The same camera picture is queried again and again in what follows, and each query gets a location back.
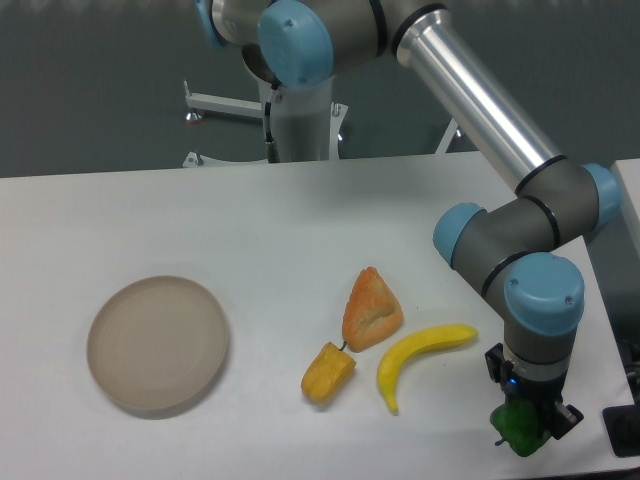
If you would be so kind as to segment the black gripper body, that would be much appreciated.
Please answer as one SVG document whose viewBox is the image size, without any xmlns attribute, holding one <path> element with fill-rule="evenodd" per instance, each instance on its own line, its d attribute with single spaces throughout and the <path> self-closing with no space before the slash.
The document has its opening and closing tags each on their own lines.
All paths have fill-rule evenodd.
<svg viewBox="0 0 640 480">
<path fill-rule="evenodd" d="M 551 409 L 563 402 L 570 357 L 551 364 L 523 360 L 507 345 L 497 343 L 485 353 L 490 379 L 500 386 L 505 402 L 528 401 L 538 409 Z"/>
</svg>

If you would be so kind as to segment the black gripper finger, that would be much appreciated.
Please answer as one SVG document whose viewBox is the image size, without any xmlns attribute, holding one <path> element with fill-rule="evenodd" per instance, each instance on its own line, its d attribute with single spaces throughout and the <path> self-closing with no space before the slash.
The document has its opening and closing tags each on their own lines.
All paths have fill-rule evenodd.
<svg viewBox="0 0 640 480">
<path fill-rule="evenodd" d="M 555 440 L 560 440 L 583 419 L 583 413 L 573 405 L 564 405 L 561 401 L 555 401 L 546 407 L 544 426 Z"/>
</svg>

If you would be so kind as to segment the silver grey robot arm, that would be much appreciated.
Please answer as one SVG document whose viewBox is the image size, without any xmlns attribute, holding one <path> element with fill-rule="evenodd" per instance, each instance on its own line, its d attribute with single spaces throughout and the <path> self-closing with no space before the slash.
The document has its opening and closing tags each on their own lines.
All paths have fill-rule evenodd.
<svg viewBox="0 0 640 480">
<path fill-rule="evenodd" d="M 503 439 L 559 439 L 582 418 L 562 390 L 585 283 L 556 250 L 604 226 L 620 208 L 611 172 L 575 166 L 529 120 L 454 31 L 434 1 L 199 1 L 217 47 L 256 47 L 285 87 L 310 89 L 391 53 L 414 70 L 515 199 L 487 211 L 464 203 L 433 242 L 498 313 L 504 340 L 486 354 L 505 403 L 491 416 Z"/>
</svg>

